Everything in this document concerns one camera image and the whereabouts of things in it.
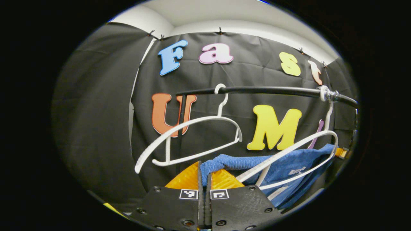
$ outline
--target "black fabric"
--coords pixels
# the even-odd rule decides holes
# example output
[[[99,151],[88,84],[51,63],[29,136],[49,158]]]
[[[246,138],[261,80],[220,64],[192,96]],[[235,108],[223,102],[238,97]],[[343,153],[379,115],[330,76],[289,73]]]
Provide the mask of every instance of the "black fabric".
[[[70,173],[109,203],[145,195],[129,143],[129,99],[147,32],[109,23],[91,34],[63,67],[52,101],[56,145]]]
[[[180,66],[178,69],[160,76],[162,60],[158,53],[182,39],[187,40],[188,45],[182,47],[184,55],[180,60],[177,60]],[[228,64],[216,62],[205,65],[200,63],[198,58],[202,54],[201,48],[213,43],[229,45],[230,54],[234,57],[234,60]],[[280,52],[287,52],[297,58],[298,66],[301,69],[300,76],[284,73],[279,58]],[[134,161],[136,162],[145,148],[159,137],[151,122],[153,106],[151,97],[153,94],[171,94],[172,100],[167,104],[166,109],[166,122],[169,125],[175,125],[179,110],[179,103],[175,98],[175,93],[180,91],[214,88],[219,83],[223,83],[227,87],[288,86],[315,89],[318,87],[318,84],[312,77],[308,60],[317,64],[322,73],[320,78],[323,84],[329,86],[330,83],[325,77],[323,65],[319,61],[314,60],[308,55],[301,54],[292,47],[269,39],[228,32],[223,35],[204,32],[177,35],[168,37],[163,41],[155,41],[140,66],[131,100],[135,107],[132,132]],[[345,76],[337,76],[336,78],[345,78]],[[198,95],[197,101],[192,105],[190,119],[216,115],[218,105],[222,102],[223,98],[224,95]],[[215,154],[209,154],[181,163],[180,169],[185,169],[198,160],[206,161],[212,159],[219,154],[244,157],[273,155],[279,152],[276,147],[269,150],[266,140],[264,140],[266,144],[264,150],[247,150],[247,144],[253,139],[257,122],[257,116],[253,112],[253,107],[259,104],[272,106],[279,122],[282,121],[289,109],[298,109],[302,112],[295,142],[315,133],[319,120],[325,120],[328,111],[328,103],[322,102],[319,98],[290,95],[230,94],[222,114],[239,124],[243,134],[242,143],[227,147]],[[330,129],[334,129],[334,116],[335,113],[331,117]],[[172,138],[171,159],[186,157],[226,144],[234,139],[234,134],[235,127],[227,122],[210,121],[190,125],[182,137],[180,153],[173,152],[173,150],[176,150],[178,142],[176,138]],[[314,148],[322,147],[330,142],[330,136],[323,136],[317,140]],[[146,190],[154,185],[163,186],[175,176],[175,166],[159,167],[152,163],[152,159],[164,161],[164,147],[165,143],[161,144],[142,167],[140,176]],[[235,171],[231,171],[231,173],[239,174],[239,172]]]

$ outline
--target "screw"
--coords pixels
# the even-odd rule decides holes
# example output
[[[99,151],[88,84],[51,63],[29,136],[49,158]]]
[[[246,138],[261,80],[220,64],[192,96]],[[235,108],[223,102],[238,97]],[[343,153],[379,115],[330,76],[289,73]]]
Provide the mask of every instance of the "screw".
[[[137,212],[139,212],[139,213],[141,213],[141,214],[147,214],[144,209],[140,209],[140,208],[137,209]]]
[[[215,224],[218,225],[218,226],[223,226],[223,225],[227,224],[227,222],[224,221],[224,220],[220,220],[220,221],[217,221]]]
[[[185,225],[185,226],[192,226],[194,224],[194,221],[185,220],[185,221],[183,221],[182,224]]]

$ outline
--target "clothes hanger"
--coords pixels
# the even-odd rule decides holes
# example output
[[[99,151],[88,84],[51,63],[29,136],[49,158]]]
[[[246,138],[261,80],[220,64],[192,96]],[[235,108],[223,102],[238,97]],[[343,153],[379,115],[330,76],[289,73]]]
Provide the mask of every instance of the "clothes hanger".
[[[214,94],[218,94],[218,91],[220,88],[225,88],[226,86],[222,83],[218,84],[215,87],[214,90]],[[210,154],[212,152],[215,152],[217,150],[223,149],[225,147],[228,147],[230,145],[233,145],[237,142],[242,142],[242,133],[241,133],[241,129],[238,126],[238,124],[227,117],[222,117],[222,110],[223,110],[223,106],[227,103],[228,100],[228,93],[225,94],[225,98],[224,101],[222,103],[220,103],[220,105],[218,106],[218,112],[217,112],[217,116],[206,116],[206,117],[201,117],[201,118],[197,118],[197,119],[193,119],[193,120],[189,120],[187,122],[184,122],[182,124],[179,124],[173,128],[171,128],[170,130],[166,131],[164,134],[162,134],[161,136],[159,136],[156,140],[154,140],[144,151],[143,153],[140,155],[139,159],[137,160],[136,166],[134,168],[135,172],[138,174],[140,173],[140,170],[144,164],[144,162],[146,161],[146,159],[148,158],[148,156],[154,151],[154,149],[157,148],[158,145],[160,145],[164,140],[166,141],[166,161],[164,162],[160,162],[156,159],[153,159],[152,162],[153,164],[157,165],[157,166],[168,166],[168,165],[172,165],[172,164],[178,164],[181,162],[185,162],[187,160],[191,160],[191,159],[195,159],[207,154]],[[170,141],[171,141],[171,135],[175,132],[178,131],[188,125],[192,125],[194,123],[198,123],[198,122],[203,122],[203,121],[208,121],[208,120],[224,120],[224,121],[228,121],[231,122],[232,124],[234,124],[237,127],[236,130],[236,136],[234,138],[234,141],[222,145],[220,147],[205,151],[205,152],[201,152],[195,155],[191,155],[188,157],[183,157],[183,158],[179,158],[179,159],[174,159],[174,160],[170,160]]]
[[[308,136],[308,137],[302,139],[301,141],[299,141],[299,142],[291,145],[290,147],[288,147],[288,148],[282,150],[281,152],[273,155],[272,157],[266,159],[265,161],[261,162],[260,164],[256,165],[255,167],[253,167],[253,168],[247,170],[246,172],[240,174],[239,176],[236,177],[236,179],[237,179],[238,181],[244,182],[245,180],[247,180],[248,178],[254,176],[254,175],[257,174],[259,171],[262,170],[262,172],[261,172],[261,174],[260,174],[260,177],[259,177],[258,180],[257,180],[256,185],[260,188],[260,190],[270,189],[270,188],[273,188],[273,187],[276,187],[276,186],[279,186],[279,185],[286,184],[286,183],[291,182],[291,181],[293,181],[293,180],[297,180],[297,179],[299,179],[299,178],[301,178],[301,177],[304,177],[305,175],[307,175],[307,174],[311,173],[312,171],[316,170],[317,168],[321,167],[323,164],[325,164],[325,163],[328,162],[331,158],[334,157],[334,155],[335,155],[335,153],[336,153],[336,151],[337,151],[337,146],[338,146],[338,136],[337,136],[337,134],[336,134],[335,132],[330,131],[330,130],[328,130],[328,129],[329,129],[329,126],[330,126],[330,117],[331,117],[331,114],[332,114],[332,109],[333,109],[333,104],[334,104],[334,101],[333,101],[332,98],[333,98],[333,95],[336,94],[336,93],[335,93],[335,92],[331,92],[331,91],[328,89],[327,86],[321,86],[321,87],[319,87],[319,89],[320,89],[320,98],[321,98],[321,100],[322,100],[323,102],[325,102],[326,100],[328,100],[328,101],[329,101],[329,105],[330,105],[330,108],[329,108],[329,110],[328,110],[328,112],[327,112],[327,116],[326,116],[324,131],[315,133],[315,134],[313,134],[313,135],[311,135],[311,136]],[[314,168],[311,168],[310,170],[308,170],[308,171],[306,171],[306,172],[303,172],[302,174],[299,174],[299,175],[297,175],[297,176],[291,177],[291,178],[289,178],[289,179],[287,179],[287,180],[283,180],[283,181],[280,181],[280,182],[277,182],[277,183],[274,183],[274,184],[270,184],[270,185],[260,186],[261,183],[263,182],[264,178],[266,177],[266,175],[267,175],[267,173],[268,173],[268,170],[270,169],[271,164],[272,164],[273,162],[275,162],[275,161],[277,161],[279,158],[281,158],[281,157],[289,154],[291,151],[294,151],[294,150],[296,150],[297,148],[303,146],[304,144],[308,143],[309,141],[311,141],[311,140],[313,140],[313,139],[315,139],[315,138],[318,138],[318,137],[320,137],[320,136],[325,136],[325,135],[332,135],[332,136],[335,137],[334,148],[333,148],[330,156],[329,156],[326,160],[324,160],[323,162],[321,162],[320,164],[318,164],[318,165],[315,166]]]

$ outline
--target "hanger hook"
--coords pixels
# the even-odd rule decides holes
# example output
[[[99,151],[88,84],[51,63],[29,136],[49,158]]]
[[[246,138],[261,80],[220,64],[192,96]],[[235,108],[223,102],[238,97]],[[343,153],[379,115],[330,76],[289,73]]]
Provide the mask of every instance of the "hanger hook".
[[[214,94],[218,94],[218,90],[220,90],[220,88],[225,88],[226,86],[222,83],[219,83],[214,90]],[[226,93],[226,96],[224,98],[224,101],[222,103],[220,103],[220,105],[218,106],[218,113],[217,116],[221,116],[222,112],[223,112],[223,106],[226,105],[227,100],[229,99],[229,95],[228,93]]]

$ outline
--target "blue cloth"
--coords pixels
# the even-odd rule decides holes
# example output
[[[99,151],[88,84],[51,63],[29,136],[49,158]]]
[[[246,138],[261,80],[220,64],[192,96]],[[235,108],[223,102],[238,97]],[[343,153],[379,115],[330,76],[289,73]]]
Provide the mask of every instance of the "blue cloth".
[[[329,157],[334,145],[326,144],[323,148],[299,149],[290,152],[271,164],[261,186],[273,184],[296,176],[300,172],[308,171]],[[207,186],[208,174],[220,169],[243,170],[250,169],[271,156],[260,157],[232,157],[221,154],[212,160],[201,164],[201,176],[203,186]],[[288,208],[293,205],[314,183],[315,180],[329,167],[332,160],[325,163],[315,171],[289,183],[274,188],[265,189],[267,196],[280,189],[279,194],[271,202],[277,209]],[[243,182],[244,185],[253,185],[257,182],[261,171]]]

